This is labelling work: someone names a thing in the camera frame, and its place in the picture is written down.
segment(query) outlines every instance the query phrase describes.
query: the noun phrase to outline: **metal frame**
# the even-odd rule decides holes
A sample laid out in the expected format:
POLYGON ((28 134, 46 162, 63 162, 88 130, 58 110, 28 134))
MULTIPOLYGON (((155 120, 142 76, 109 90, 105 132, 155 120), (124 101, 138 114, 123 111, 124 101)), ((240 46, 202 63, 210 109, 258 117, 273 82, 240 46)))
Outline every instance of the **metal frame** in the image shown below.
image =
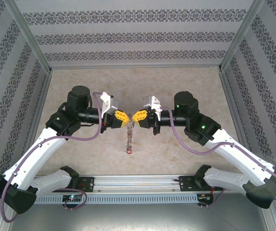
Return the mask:
MULTIPOLYGON (((23 35, 25 36, 27 42, 30 44, 32 51, 35 53, 40 64, 43 66, 45 71, 48 72, 46 77, 46 82, 44 83, 44 88, 41 93, 39 100, 38 108, 34 116, 34 123, 32 123, 31 134, 27 141, 27 147, 31 146, 33 143, 37 128, 43 110, 44 102, 48 92, 50 80, 52 77, 51 67, 44 56, 39 44, 37 43, 34 35, 32 34, 29 26, 27 25, 21 11, 19 10, 15 0, 4 0, 7 8, 12 14, 13 18, 17 22, 19 28, 21 29, 23 35)), ((251 7, 249 8, 240 28, 238 29, 234 39, 232 40, 231 45, 229 46, 223 61, 220 64, 219 76, 222 82, 223 90, 228 102, 230 113, 234 126, 236 128, 237 136, 239 142, 248 148, 248 143, 244 131, 241 126, 240 118, 237 113, 237 108, 233 100, 231 90, 227 84, 227 79, 224 73, 224 70, 227 68, 229 62, 231 61, 236 49, 238 48, 241 40, 245 36, 250 24, 252 23, 256 13, 261 7, 263 0, 254 0, 251 7)), ((89 69, 89 68, 172 68, 172 67, 218 67, 218 65, 213 64, 174 64, 174 65, 100 65, 100 66, 62 66, 54 67, 54 70, 62 69, 89 69)), ((146 195, 146 194, 157 194, 157 195, 178 195, 178 194, 195 194, 197 192, 180 192, 178 183, 175 184, 167 183, 166 180, 171 178, 178 177, 178 175, 143 175, 143 176, 95 176, 94 190, 91 194, 94 196, 97 195, 146 195)), ((13 210, 5 205, 5 213, 8 218, 11 218, 13 215, 13 210)), ((272 204, 269 209, 262 209, 263 216, 265 218, 266 225, 269 231, 276 230, 276 208, 272 204)), ((5 223, 0 214, 0 231, 9 230, 10 224, 5 223)))
MULTIPOLYGON (((232 116, 232 121, 234 123, 234 127, 236 129, 237 137, 239 139, 240 144, 242 144, 244 147, 250 150, 244 130, 242 129, 242 125, 240 122, 240 117, 237 112, 237 107, 235 104, 235 101, 233 100, 233 95, 231 92, 231 89, 229 87, 229 84, 227 82, 227 77, 224 71, 218 70, 219 77, 223 86, 223 91, 225 94, 225 97, 227 99, 227 103, 230 109, 230 113, 232 116)), ((262 209, 261 211, 263 213, 266 226, 269 231, 276 231, 276 208, 274 204, 271 204, 269 209, 262 209)))
POLYGON ((42 68, 45 70, 45 72, 50 71, 51 67, 49 66, 48 60, 46 59, 46 56, 44 55, 38 42, 36 41, 35 36, 33 35, 30 27, 26 22, 26 19, 21 13, 16 3, 16 0, 4 0, 4 3, 8 8, 9 12, 11 13, 12 17, 14 18, 14 20, 16 21, 26 41, 29 43, 32 51, 35 53, 42 68))
POLYGON ((180 68, 180 67, 218 67, 218 64, 130 64, 130 65, 71 65, 54 66, 52 70, 70 70, 70 69, 111 69, 111 68, 180 68))
POLYGON ((254 17, 256 16, 257 12, 259 11, 260 7, 262 6, 264 0, 253 0, 250 8, 248 9, 247 14, 245 15, 244 20, 242 21, 238 31, 236 32, 228 50, 224 54, 223 60, 220 64, 220 70, 224 71, 228 65, 231 59, 233 58, 233 55, 235 51, 237 50, 239 44, 243 40, 247 30, 249 29, 254 17))

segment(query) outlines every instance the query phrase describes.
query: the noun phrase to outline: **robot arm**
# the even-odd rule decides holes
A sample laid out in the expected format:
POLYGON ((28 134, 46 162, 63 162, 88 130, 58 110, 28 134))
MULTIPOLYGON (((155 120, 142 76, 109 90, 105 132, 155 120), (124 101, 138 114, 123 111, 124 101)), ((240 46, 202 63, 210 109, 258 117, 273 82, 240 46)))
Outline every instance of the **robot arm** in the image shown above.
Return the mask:
POLYGON ((15 175, 6 192, 5 202, 18 214, 26 212, 38 196, 60 188, 75 188, 77 186, 79 174, 67 166, 48 176, 34 179, 44 163, 67 139, 53 139, 41 145, 43 140, 55 136, 72 136, 74 132, 80 129, 82 122, 99 124, 99 117, 103 120, 100 128, 101 133, 106 128, 120 128, 129 122, 127 115, 118 110, 118 102, 113 96, 103 92, 101 98, 104 101, 104 109, 102 110, 103 113, 99 115, 97 108, 92 108, 90 90, 84 86, 75 86, 68 93, 67 102, 63 103, 58 111, 50 117, 46 123, 46 128, 29 150, 10 169, 0 174, 0 198, 10 177, 12 174, 15 175), (24 157, 36 146, 38 148, 15 173, 24 157))
MULTIPOLYGON (((171 126, 169 111, 162 110, 159 100, 154 96, 147 97, 147 101, 145 109, 138 111, 132 119, 140 127, 153 127, 153 134, 157 135, 160 133, 161 126, 171 126)), ((234 140, 217 122, 201 114, 197 99, 187 91, 179 92, 174 96, 172 116, 174 126, 185 127, 184 133, 202 146, 211 149, 222 142, 233 144, 233 146, 222 145, 215 152, 236 166, 243 174, 220 171, 203 165, 195 175, 196 184, 199 187, 208 184, 211 187, 230 189, 246 195, 259 207, 270 206, 276 196, 276 178, 266 169, 276 174, 276 166, 257 157, 234 140), (235 146, 265 166, 265 169, 262 169, 235 146)))

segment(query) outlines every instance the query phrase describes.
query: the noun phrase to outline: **wall panel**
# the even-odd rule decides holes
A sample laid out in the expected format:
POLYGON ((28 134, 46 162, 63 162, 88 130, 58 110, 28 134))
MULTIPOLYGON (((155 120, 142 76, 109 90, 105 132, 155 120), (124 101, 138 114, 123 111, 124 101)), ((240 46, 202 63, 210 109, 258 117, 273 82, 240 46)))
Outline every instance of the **wall panel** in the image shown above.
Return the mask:
POLYGON ((18 0, 52 68, 220 64, 252 0, 18 0))
POLYGON ((250 148, 276 164, 276 0, 263 3, 226 75, 250 148))
POLYGON ((46 73, 0 0, 0 173, 27 144, 46 73))

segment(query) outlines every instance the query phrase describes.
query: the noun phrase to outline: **purple cable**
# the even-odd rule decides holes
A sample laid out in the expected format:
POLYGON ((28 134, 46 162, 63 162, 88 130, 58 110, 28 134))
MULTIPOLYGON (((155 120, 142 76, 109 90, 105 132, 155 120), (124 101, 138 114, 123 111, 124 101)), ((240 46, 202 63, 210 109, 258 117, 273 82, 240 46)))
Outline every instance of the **purple cable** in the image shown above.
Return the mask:
POLYGON ((215 147, 213 147, 212 149, 206 151, 206 152, 197 152, 191 148, 189 148, 179 137, 179 135, 176 132, 175 126, 174 126, 174 122, 173 122, 173 114, 172 111, 169 107, 161 107, 161 109, 165 109, 169 111, 169 117, 170 117, 170 123, 171 123, 171 128, 172 131, 177 139, 177 141, 187 150, 190 151, 193 154, 196 155, 208 155, 211 154, 213 151, 215 151, 217 148, 219 148, 222 145, 230 145, 232 147, 235 147, 236 149, 240 150, 245 156, 247 156, 250 160, 252 160, 254 163, 256 163, 258 166, 260 166, 262 169, 265 169, 266 172, 268 172, 269 174, 271 174, 272 176, 274 176, 276 178, 276 174, 274 172, 272 172, 271 170, 267 169, 264 165, 262 165, 259 161, 257 161, 256 159, 254 159, 251 155, 249 155, 245 150, 243 150, 242 148, 240 148, 239 146, 235 145, 234 143, 230 143, 230 142, 221 142, 219 144, 217 144, 215 147))
POLYGON ((19 163, 19 165, 17 166, 17 168, 15 169, 15 171, 12 173, 11 177, 9 178, 8 182, 6 183, 6 185, 4 187, 4 190, 3 190, 3 193, 2 193, 2 197, 1 197, 1 215, 2 215, 3 220, 5 222, 7 222, 7 223, 13 222, 17 218, 17 215, 18 215, 18 214, 16 214, 11 220, 7 219, 7 217, 5 215, 5 209, 4 209, 6 192, 7 192, 8 188, 9 188, 9 186, 10 186, 13 178, 15 177, 15 175, 17 174, 17 172, 19 171, 19 169, 21 168, 21 166, 23 165, 23 163, 29 158, 29 156, 37 148, 39 148, 40 146, 42 146, 44 143, 46 143, 46 142, 48 142, 50 140, 54 140, 54 139, 72 139, 72 140, 76 140, 76 141, 91 141, 91 140, 94 140, 99 135, 100 130, 101 130, 102 119, 101 119, 100 105, 99 105, 99 101, 98 101, 96 95, 102 95, 102 93, 101 92, 93 92, 93 97, 95 98, 96 106, 97 106, 97 111, 98 111, 98 115, 99 115, 98 116, 99 117, 98 130, 97 130, 97 132, 96 132, 96 134, 94 136, 92 136, 90 138, 79 138, 79 137, 72 137, 72 136, 53 136, 53 137, 47 138, 47 139, 43 140, 42 142, 40 142, 38 145, 36 145, 34 148, 32 148, 31 151, 29 151, 29 153, 19 163))

